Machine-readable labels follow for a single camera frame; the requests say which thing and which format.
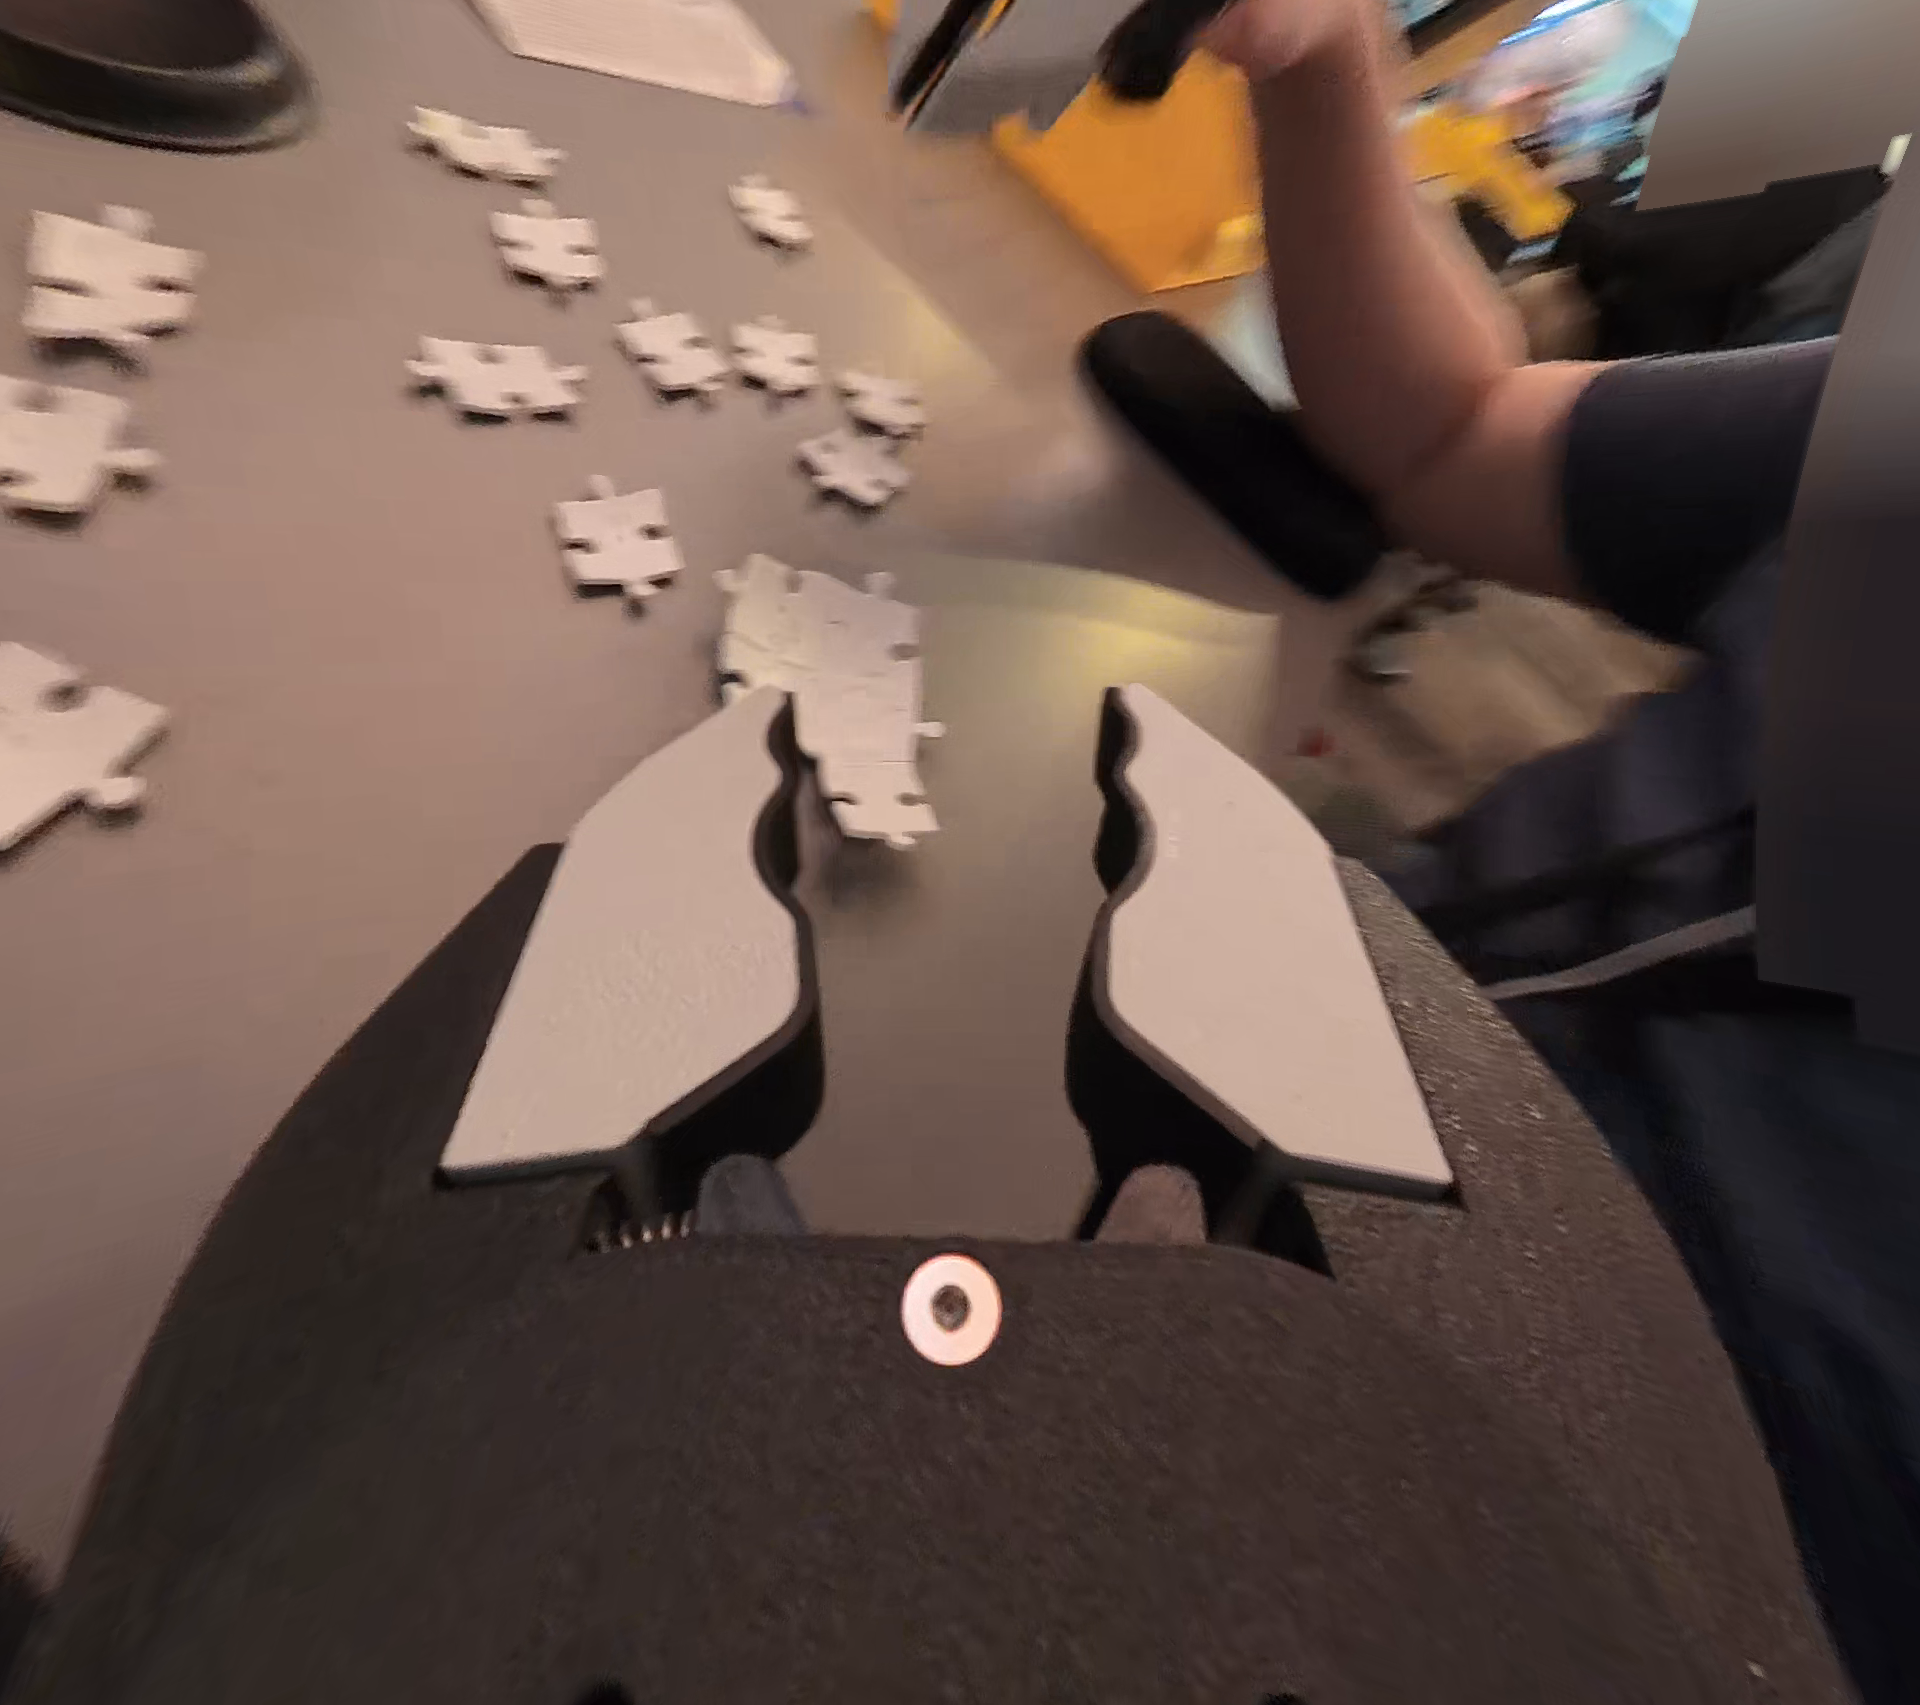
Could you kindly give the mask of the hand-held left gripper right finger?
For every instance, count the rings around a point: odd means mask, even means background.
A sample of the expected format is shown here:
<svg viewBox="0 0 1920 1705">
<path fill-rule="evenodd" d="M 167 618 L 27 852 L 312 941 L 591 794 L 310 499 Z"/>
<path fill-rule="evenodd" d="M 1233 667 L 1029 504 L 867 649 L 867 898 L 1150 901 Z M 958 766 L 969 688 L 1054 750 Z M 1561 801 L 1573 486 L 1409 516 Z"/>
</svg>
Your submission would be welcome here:
<svg viewBox="0 0 1920 1705">
<path fill-rule="evenodd" d="M 1299 805 L 1146 685 L 1102 695 L 1102 887 L 1069 1106 L 1108 1221 L 1185 1172 L 1217 1242 L 1313 1245 L 1306 1187 L 1452 1205 L 1459 1178 L 1342 881 Z"/>
</svg>

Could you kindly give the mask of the white puzzle pieces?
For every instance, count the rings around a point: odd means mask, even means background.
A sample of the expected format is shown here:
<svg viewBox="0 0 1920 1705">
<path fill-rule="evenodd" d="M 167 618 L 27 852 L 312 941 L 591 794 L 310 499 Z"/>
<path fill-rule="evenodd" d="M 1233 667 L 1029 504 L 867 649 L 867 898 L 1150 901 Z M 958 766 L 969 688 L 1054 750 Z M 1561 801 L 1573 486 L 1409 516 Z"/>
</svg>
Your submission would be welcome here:
<svg viewBox="0 0 1920 1705">
<path fill-rule="evenodd" d="M 502 262 L 524 281 L 566 294 L 602 279 L 600 238 L 589 218 L 524 198 L 493 213 L 490 229 Z M 160 244 L 145 211 L 107 204 L 94 220 L 39 211 L 29 266 L 33 291 L 21 324 L 37 342 L 102 347 L 134 361 L 192 315 L 205 257 Z M 732 377 L 770 396 L 806 396 L 823 384 L 815 337 L 775 316 L 732 327 L 732 347 L 719 350 L 693 315 L 634 301 L 615 337 L 658 396 L 709 401 Z M 405 372 L 418 393 L 443 396 L 479 423 L 570 417 L 589 379 L 584 367 L 559 363 L 543 347 L 428 334 Z M 799 464 L 819 492 L 881 508 L 907 488 L 900 447 L 924 432 L 923 394 L 909 381 L 869 370 L 849 370 L 834 386 L 847 420 L 802 443 Z M 156 463 L 145 447 L 128 445 L 126 427 L 128 409 L 104 393 L 4 379 L 4 506 L 84 516 L 117 483 L 150 474 Z M 678 573 L 658 492 L 615 492 L 598 478 L 589 496 L 557 504 L 550 518 L 569 573 L 582 586 L 619 589 L 642 603 Z M 845 835 L 907 846 L 937 831 L 916 750 L 943 727 L 923 719 L 914 695 L 900 707 L 877 707 L 872 719 L 854 700 L 854 686 L 905 690 L 905 658 L 828 667 L 804 665 L 789 651 L 775 665 L 769 641 L 754 653 L 753 615 L 732 615 L 728 633 L 727 697 L 758 685 L 790 692 L 801 747 L 815 758 Z"/>
</svg>

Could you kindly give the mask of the person in navy shirt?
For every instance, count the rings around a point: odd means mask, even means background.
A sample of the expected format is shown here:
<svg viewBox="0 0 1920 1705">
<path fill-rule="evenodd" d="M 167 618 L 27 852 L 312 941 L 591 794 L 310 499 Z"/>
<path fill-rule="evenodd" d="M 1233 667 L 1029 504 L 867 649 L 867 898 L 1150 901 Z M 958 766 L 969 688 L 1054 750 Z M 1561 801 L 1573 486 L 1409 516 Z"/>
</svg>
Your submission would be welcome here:
<svg viewBox="0 0 1920 1705">
<path fill-rule="evenodd" d="M 1830 337 L 1606 365 L 1564 436 L 1573 583 L 1758 699 Z"/>
</svg>

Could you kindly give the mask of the joined white puzzle section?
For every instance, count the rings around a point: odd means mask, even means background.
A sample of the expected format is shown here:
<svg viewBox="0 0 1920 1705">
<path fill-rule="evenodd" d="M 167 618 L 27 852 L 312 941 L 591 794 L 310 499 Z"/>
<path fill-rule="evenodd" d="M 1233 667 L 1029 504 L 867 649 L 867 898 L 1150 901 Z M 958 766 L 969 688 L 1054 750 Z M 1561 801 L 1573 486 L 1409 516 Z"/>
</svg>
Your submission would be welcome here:
<svg viewBox="0 0 1920 1705">
<path fill-rule="evenodd" d="M 921 774 L 946 727 L 924 712 L 921 610 L 887 573 L 860 586 L 753 554 L 721 571 L 725 700 L 766 686 L 790 700 L 799 750 L 840 836 L 909 851 L 941 821 Z"/>
</svg>

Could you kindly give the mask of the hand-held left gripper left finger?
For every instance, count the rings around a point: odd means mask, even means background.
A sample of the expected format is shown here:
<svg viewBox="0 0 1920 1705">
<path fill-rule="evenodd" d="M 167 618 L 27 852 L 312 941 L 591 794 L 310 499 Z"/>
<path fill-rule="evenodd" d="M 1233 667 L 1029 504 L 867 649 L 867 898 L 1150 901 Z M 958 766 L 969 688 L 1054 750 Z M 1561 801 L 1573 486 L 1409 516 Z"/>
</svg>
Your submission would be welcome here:
<svg viewBox="0 0 1920 1705">
<path fill-rule="evenodd" d="M 670 1222 L 709 1170 L 777 1160 L 819 1117 L 825 1030 L 796 901 L 790 699 L 737 697 L 569 835 L 444 1140 L 449 1187 L 589 1172 Z"/>
</svg>

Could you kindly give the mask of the black office chair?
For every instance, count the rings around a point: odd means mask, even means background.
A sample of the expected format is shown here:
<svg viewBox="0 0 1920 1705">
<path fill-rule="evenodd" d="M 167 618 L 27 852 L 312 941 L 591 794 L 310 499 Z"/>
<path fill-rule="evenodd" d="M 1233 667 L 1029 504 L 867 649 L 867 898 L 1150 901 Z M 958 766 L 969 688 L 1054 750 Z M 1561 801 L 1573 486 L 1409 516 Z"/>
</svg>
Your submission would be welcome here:
<svg viewBox="0 0 1920 1705">
<path fill-rule="evenodd" d="M 1313 450 L 1295 409 L 1269 402 L 1177 319 L 1108 319 L 1083 338 L 1076 369 L 1102 409 L 1290 589 L 1332 607 L 1381 573 L 1402 580 L 1356 629 L 1353 677 L 1402 682 L 1416 633 L 1478 609 L 1474 583 L 1389 538 L 1377 510 Z"/>
</svg>

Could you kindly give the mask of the black round dish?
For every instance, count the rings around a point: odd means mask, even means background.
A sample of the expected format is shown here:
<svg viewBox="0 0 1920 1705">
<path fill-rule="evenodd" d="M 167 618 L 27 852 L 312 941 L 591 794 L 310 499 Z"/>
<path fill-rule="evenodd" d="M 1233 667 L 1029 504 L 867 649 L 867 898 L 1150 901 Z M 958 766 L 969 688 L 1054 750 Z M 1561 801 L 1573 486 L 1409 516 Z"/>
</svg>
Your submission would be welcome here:
<svg viewBox="0 0 1920 1705">
<path fill-rule="evenodd" d="M 255 0 L 3 0 L 3 109 L 188 155 L 295 142 L 318 97 Z"/>
</svg>

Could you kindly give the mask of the person's right forearm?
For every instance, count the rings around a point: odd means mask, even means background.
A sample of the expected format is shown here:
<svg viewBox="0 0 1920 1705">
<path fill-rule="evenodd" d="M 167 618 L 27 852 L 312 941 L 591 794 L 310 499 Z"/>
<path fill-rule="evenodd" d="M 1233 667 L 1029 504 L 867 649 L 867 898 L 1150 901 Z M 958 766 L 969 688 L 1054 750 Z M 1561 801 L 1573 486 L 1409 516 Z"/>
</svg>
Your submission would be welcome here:
<svg viewBox="0 0 1920 1705">
<path fill-rule="evenodd" d="M 1303 434 L 1401 549 L 1579 603 L 1564 481 L 1596 363 L 1532 363 L 1465 235 L 1409 181 L 1381 77 L 1255 82 L 1275 323 Z"/>
</svg>

